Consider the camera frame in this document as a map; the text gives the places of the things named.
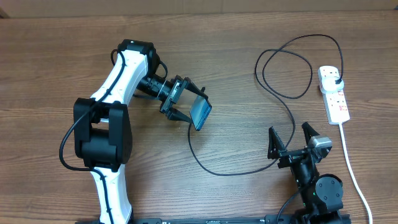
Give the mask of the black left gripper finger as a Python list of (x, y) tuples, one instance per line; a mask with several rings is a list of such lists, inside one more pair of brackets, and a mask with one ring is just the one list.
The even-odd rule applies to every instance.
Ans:
[(184, 121), (187, 123), (192, 122), (192, 119), (190, 117), (175, 108), (170, 108), (165, 115), (169, 120), (172, 121)]
[(185, 81), (187, 82), (187, 84), (185, 86), (186, 90), (188, 90), (188, 91), (190, 91), (190, 92), (192, 92), (192, 93), (194, 93), (194, 94), (196, 94), (198, 96), (201, 96), (201, 97), (203, 97), (206, 100), (208, 99), (208, 96), (205, 94), (205, 89), (206, 89), (205, 87), (202, 87), (201, 89), (199, 89), (196, 86), (196, 84), (194, 84), (192, 82), (192, 80), (190, 78), (186, 78)]

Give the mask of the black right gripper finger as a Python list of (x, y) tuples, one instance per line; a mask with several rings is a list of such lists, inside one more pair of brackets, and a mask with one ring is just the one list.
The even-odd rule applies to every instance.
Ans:
[(282, 153), (285, 153), (286, 147), (282, 142), (281, 138), (275, 131), (273, 127), (269, 128), (269, 147), (267, 158), (268, 159), (278, 159)]
[(309, 145), (310, 139), (314, 136), (319, 136), (320, 134), (318, 132), (316, 132), (310, 125), (308, 122), (304, 122), (302, 124), (302, 129), (303, 129), (303, 133), (305, 136), (305, 142), (307, 145)]

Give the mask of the Samsung Galaxy smartphone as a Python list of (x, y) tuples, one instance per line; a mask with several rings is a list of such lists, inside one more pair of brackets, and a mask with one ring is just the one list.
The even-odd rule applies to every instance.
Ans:
[(197, 131), (200, 131), (210, 114), (212, 106), (208, 99), (197, 96), (190, 108), (190, 116), (192, 123)]

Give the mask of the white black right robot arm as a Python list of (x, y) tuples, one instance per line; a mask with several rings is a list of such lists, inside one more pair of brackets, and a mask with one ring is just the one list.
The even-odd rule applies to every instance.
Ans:
[[(278, 168), (288, 167), (298, 191), (280, 208), (276, 215), (266, 215), (266, 223), (351, 223), (349, 215), (342, 215), (343, 183), (333, 174), (319, 174), (316, 164), (326, 158), (332, 149), (328, 136), (316, 132), (307, 122), (302, 124), (306, 146), (288, 151), (276, 130), (269, 128), (267, 157), (276, 159)], [(301, 196), (303, 208), (283, 215), (286, 206)]]

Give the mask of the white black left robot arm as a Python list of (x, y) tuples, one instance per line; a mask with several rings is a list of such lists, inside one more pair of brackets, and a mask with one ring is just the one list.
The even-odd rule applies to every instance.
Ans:
[(75, 154), (83, 160), (79, 171), (90, 172), (96, 184), (101, 213), (96, 223), (132, 223), (125, 168), (132, 151), (128, 106), (136, 90), (159, 100), (160, 112), (172, 121), (184, 121), (201, 130), (212, 106), (203, 88), (188, 77), (171, 80), (156, 74), (160, 60), (151, 42), (123, 40), (111, 52), (113, 69), (102, 86), (73, 106), (73, 124), (60, 143), (60, 162), (67, 139), (73, 135)]

